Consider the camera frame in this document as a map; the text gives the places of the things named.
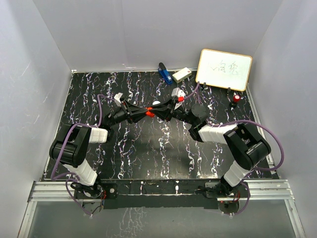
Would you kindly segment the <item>red earbud charging case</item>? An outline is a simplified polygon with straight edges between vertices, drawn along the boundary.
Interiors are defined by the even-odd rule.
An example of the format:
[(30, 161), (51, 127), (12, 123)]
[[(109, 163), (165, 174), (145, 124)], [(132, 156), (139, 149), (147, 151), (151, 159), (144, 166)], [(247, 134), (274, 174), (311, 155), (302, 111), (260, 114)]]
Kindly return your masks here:
[(153, 118), (155, 116), (155, 114), (153, 112), (151, 112), (153, 108), (152, 107), (148, 107), (147, 111), (145, 112), (145, 114), (151, 118)]

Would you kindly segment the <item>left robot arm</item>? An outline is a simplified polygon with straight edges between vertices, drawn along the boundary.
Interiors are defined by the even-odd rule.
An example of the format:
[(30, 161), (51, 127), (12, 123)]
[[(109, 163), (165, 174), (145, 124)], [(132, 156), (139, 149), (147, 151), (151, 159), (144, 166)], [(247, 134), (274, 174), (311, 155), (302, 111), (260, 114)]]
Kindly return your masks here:
[(71, 176), (71, 187), (91, 198), (104, 198), (106, 192), (100, 178), (86, 160), (88, 145), (106, 143), (112, 136), (112, 126), (123, 121), (136, 123), (146, 116), (154, 117), (152, 108), (140, 108), (126, 100), (116, 100), (118, 108), (107, 115), (100, 115), (96, 125), (83, 123), (65, 124), (57, 133), (49, 151), (55, 166), (51, 179)]

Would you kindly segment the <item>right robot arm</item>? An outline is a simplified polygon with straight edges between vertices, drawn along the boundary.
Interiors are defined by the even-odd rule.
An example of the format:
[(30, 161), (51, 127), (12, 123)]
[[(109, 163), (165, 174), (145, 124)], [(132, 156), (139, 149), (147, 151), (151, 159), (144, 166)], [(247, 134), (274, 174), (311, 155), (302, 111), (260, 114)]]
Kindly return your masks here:
[(271, 153), (270, 145), (258, 132), (256, 125), (234, 122), (225, 126), (211, 126), (207, 122), (207, 108), (202, 104), (194, 104), (186, 111), (170, 100), (154, 105), (148, 111), (161, 120), (170, 121), (175, 118), (190, 124), (189, 133), (195, 141), (221, 143), (229, 147), (234, 158), (232, 165), (217, 185), (206, 189), (217, 195), (231, 197), (237, 193), (238, 185), (245, 176)]

